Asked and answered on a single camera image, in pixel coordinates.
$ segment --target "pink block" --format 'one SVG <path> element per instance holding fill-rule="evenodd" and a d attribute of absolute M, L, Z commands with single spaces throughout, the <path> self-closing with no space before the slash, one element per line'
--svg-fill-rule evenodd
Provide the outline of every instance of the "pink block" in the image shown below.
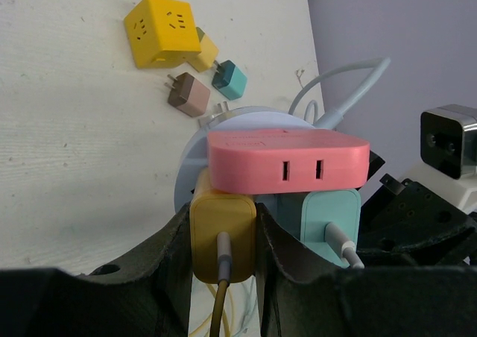
<path fill-rule="evenodd" d="M 333 130 L 213 131 L 214 188 L 236 194 L 353 189 L 367 181 L 370 143 Z"/>

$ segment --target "white table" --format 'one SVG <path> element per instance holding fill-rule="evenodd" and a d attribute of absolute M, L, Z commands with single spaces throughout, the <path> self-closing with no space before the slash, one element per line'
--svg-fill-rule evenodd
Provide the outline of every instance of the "white table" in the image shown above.
<path fill-rule="evenodd" d="M 136 69 L 122 20 L 138 1 L 0 0 L 1 267 L 89 273 L 173 216 L 198 123 L 168 106 L 166 75 L 213 72 Z M 318 74 L 307 0 L 184 1 L 248 76 L 232 108 L 287 110 L 297 70 Z M 223 100 L 212 90 L 209 107 Z"/>

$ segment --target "teal plug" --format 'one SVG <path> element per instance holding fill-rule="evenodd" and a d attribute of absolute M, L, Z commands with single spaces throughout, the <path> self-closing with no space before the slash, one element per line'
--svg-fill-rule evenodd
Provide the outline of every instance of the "teal plug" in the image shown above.
<path fill-rule="evenodd" d="M 361 196 L 355 189 L 278 195 L 278 224 L 308 249 L 343 268 L 349 264 L 325 241 L 325 228 L 335 223 L 356 244 L 360 213 Z"/>
<path fill-rule="evenodd" d="M 230 60 L 215 64 L 217 72 L 212 79 L 212 86 L 229 100 L 242 97 L 247 86 L 247 76 Z"/>

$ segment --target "small yellow cube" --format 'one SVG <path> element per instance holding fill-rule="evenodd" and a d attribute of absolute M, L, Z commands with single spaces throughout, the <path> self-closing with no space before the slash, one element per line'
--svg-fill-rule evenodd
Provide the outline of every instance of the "small yellow cube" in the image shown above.
<path fill-rule="evenodd" d="M 197 27 L 197 34 L 202 52 L 189 60 L 191 66 L 198 72 L 204 72 L 212 67 L 218 55 L 218 48 L 214 42 L 205 34 L 201 28 Z"/>
<path fill-rule="evenodd" d="M 200 41 L 189 3 L 141 0 L 124 18 L 136 66 L 171 68 L 200 54 Z"/>

